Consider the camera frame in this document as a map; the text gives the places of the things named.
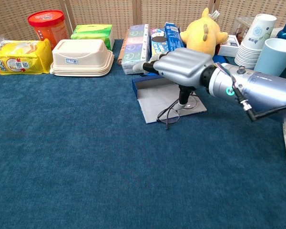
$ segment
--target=light blue cup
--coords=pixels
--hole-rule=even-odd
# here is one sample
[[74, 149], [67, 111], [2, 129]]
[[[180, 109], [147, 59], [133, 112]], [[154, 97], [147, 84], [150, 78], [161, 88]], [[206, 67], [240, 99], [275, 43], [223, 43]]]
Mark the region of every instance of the light blue cup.
[[265, 41], [254, 71], [280, 76], [286, 68], [286, 40], [270, 38]]

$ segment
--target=robotic hand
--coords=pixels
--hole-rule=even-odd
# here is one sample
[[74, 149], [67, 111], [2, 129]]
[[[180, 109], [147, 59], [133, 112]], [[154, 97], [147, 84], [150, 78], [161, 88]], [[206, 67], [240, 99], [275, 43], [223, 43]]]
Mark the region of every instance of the robotic hand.
[[157, 73], [179, 85], [176, 110], [188, 102], [192, 91], [205, 87], [215, 97], [240, 103], [251, 121], [262, 117], [286, 122], [286, 79], [266, 75], [231, 64], [214, 63], [211, 55], [178, 48], [167, 54], [154, 56], [149, 62], [133, 67]]

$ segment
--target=blue box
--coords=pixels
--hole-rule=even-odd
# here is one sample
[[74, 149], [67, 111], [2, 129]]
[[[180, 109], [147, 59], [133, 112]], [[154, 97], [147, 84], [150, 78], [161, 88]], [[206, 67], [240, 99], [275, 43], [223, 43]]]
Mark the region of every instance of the blue box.
[[165, 32], [168, 41], [168, 48], [170, 51], [174, 51], [176, 48], [183, 48], [183, 42], [180, 37], [178, 27], [174, 23], [165, 23]]

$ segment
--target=stacked white trays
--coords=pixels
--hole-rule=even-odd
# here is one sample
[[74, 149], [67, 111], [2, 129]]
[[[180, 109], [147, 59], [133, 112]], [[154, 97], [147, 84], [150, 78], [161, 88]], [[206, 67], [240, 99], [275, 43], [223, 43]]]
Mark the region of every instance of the stacked white trays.
[[99, 39], [61, 40], [52, 53], [50, 73], [57, 76], [104, 76], [114, 60], [112, 51]]

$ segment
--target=red lid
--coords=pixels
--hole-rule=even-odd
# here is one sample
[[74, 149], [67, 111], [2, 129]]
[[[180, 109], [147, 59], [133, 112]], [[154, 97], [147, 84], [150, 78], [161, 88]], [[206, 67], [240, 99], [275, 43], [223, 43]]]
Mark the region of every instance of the red lid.
[[63, 12], [60, 10], [44, 10], [32, 14], [28, 17], [31, 26], [48, 27], [56, 25], [65, 20]]

